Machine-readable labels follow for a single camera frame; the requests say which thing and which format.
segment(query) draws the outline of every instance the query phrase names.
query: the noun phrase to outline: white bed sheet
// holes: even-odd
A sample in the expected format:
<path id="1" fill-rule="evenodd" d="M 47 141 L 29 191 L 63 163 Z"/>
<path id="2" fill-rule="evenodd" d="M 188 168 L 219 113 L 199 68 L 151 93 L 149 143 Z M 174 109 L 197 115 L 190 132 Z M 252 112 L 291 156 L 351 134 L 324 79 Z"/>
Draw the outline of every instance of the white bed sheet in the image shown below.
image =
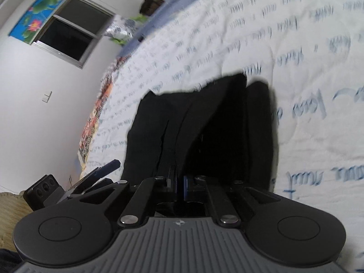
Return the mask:
<path id="1" fill-rule="evenodd" d="M 83 173 L 123 162 L 150 89 L 201 89 L 238 70 L 275 93 L 275 192 L 338 217 L 339 263 L 364 272 L 364 0 L 198 0 L 113 73 Z"/>

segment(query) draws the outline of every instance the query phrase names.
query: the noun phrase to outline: metal screw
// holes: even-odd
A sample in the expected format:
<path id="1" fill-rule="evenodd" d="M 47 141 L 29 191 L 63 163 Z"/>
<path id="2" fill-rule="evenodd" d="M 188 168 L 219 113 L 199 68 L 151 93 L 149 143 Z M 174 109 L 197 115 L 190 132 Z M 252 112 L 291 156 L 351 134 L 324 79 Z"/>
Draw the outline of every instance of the metal screw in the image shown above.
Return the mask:
<path id="1" fill-rule="evenodd" d="M 221 217 L 220 221 L 222 221 L 224 224 L 235 224 L 239 221 L 239 219 L 236 215 L 225 214 Z"/>
<path id="2" fill-rule="evenodd" d="M 120 222 L 122 222 L 123 224 L 126 225 L 131 225 L 131 224 L 135 224 L 139 221 L 138 217 L 136 217 L 135 215 L 125 215 L 123 217 L 120 218 Z"/>

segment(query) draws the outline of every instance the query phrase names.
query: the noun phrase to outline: crosshair logo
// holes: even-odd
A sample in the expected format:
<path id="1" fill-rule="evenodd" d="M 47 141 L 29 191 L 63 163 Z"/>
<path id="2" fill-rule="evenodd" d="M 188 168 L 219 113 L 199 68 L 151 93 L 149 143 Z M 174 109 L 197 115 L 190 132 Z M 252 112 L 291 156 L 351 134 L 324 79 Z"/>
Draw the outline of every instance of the crosshair logo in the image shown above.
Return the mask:
<path id="1" fill-rule="evenodd" d="M 177 220 L 177 221 L 175 221 L 174 222 L 176 225 L 178 225 L 178 226 L 183 226 L 186 222 L 184 221 L 184 220 Z"/>

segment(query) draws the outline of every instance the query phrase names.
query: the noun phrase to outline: black folded cloth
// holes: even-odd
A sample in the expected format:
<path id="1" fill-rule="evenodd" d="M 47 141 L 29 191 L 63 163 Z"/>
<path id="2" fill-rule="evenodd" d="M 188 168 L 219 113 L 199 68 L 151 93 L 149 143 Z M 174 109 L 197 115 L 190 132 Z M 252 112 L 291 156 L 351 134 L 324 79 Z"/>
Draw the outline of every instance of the black folded cloth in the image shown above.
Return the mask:
<path id="1" fill-rule="evenodd" d="M 22 262 L 16 252 L 0 249 L 0 273 L 11 273 Z"/>
<path id="2" fill-rule="evenodd" d="M 128 133 L 122 178 L 206 175 L 269 188 L 273 158 L 268 86 L 246 87 L 243 74 L 200 91 L 155 95 L 140 102 Z"/>

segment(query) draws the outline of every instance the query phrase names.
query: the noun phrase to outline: window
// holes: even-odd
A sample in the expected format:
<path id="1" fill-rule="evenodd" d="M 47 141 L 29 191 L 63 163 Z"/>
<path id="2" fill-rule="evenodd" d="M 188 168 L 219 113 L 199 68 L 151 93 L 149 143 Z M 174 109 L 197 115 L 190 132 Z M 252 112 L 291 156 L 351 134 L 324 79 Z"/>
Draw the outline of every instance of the window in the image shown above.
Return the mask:
<path id="1" fill-rule="evenodd" d="M 53 13 L 34 44 L 82 68 L 112 16 L 89 0 L 67 0 Z"/>

